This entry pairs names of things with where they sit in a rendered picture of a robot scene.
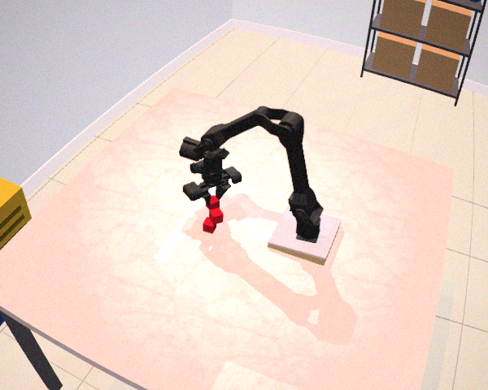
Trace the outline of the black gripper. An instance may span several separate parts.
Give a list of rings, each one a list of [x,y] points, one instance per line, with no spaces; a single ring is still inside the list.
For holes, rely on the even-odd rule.
[[[211,200],[211,194],[208,192],[209,188],[216,187],[216,197],[220,200],[225,192],[231,188],[229,179],[233,184],[242,182],[242,174],[233,166],[228,168],[221,167],[218,170],[208,170],[203,164],[203,182],[196,184],[194,181],[189,182],[183,186],[183,192],[193,202],[199,198],[203,198],[206,204],[209,206]]]

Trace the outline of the red cube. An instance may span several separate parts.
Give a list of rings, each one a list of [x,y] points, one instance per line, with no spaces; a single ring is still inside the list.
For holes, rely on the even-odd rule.
[[[206,219],[203,222],[203,232],[213,234],[215,230],[216,230],[216,224],[213,225],[211,223],[211,220],[208,217],[206,217]]]
[[[213,210],[213,209],[216,209],[216,208],[220,208],[220,200],[215,195],[213,195],[213,196],[211,196],[211,200],[210,200],[209,206],[206,204],[206,207],[209,210]]]
[[[213,225],[223,223],[224,214],[220,208],[209,210],[209,219]]]

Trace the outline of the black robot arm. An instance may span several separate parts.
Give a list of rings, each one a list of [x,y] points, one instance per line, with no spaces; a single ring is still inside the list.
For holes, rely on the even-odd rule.
[[[280,120],[280,122],[274,123],[271,119]],[[191,173],[198,173],[203,177],[202,164],[208,170],[218,170],[222,167],[222,159],[229,155],[229,151],[220,146],[227,140],[256,126],[260,126],[271,135],[278,137],[280,143],[286,148],[294,187],[288,202],[290,211],[296,218],[295,234],[297,235],[295,239],[316,243],[320,234],[320,217],[324,208],[317,201],[316,195],[308,183],[303,153],[305,123],[299,113],[260,106],[229,123],[213,125],[201,137],[201,141],[186,136],[182,140],[179,155],[182,158],[194,160],[195,162],[190,164]],[[199,159],[202,160],[199,161]]]

